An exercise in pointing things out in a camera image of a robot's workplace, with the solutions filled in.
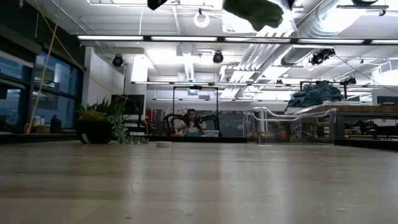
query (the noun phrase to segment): wooden floor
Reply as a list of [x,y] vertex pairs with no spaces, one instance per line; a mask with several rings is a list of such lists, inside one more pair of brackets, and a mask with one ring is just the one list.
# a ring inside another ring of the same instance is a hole
[[398,220],[398,153],[335,146],[0,146],[0,223]]

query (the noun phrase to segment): green plant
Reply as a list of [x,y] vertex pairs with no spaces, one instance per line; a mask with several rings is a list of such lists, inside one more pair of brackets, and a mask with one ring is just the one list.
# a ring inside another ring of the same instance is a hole
[[80,106],[78,109],[78,119],[107,121],[112,124],[113,136],[121,144],[148,144],[149,140],[136,136],[128,136],[126,134],[126,126],[123,124],[123,109],[125,100],[118,98],[118,100],[109,101],[104,98],[101,103],[93,105]]

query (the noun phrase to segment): woman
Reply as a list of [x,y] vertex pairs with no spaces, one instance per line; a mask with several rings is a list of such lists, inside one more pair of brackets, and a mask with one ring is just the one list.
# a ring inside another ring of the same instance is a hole
[[189,128],[191,126],[191,123],[192,123],[192,127],[197,128],[199,133],[202,133],[203,130],[202,130],[201,126],[200,126],[200,123],[199,123],[200,121],[198,119],[197,112],[195,111],[195,109],[189,109],[187,111],[187,114],[188,114],[188,117],[184,116],[186,118],[184,119],[184,123],[181,124],[181,126],[179,127],[178,131],[180,132],[180,131],[182,131],[184,129]]

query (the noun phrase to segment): potted plant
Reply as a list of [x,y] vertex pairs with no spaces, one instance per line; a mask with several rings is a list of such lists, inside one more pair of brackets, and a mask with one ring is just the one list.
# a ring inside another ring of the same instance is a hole
[[76,133],[84,144],[107,144],[113,139],[121,144],[148,144],[148,139],[129,136],[123,124],[124,100],[109,101],[80,106],[76,121]]

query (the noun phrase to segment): black planter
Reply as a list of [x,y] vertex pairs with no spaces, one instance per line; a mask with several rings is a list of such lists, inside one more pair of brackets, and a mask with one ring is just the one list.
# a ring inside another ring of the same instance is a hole
[[76,133],[83,144],[107,144],[112,138],[112,125],[107,121],[76,122]]

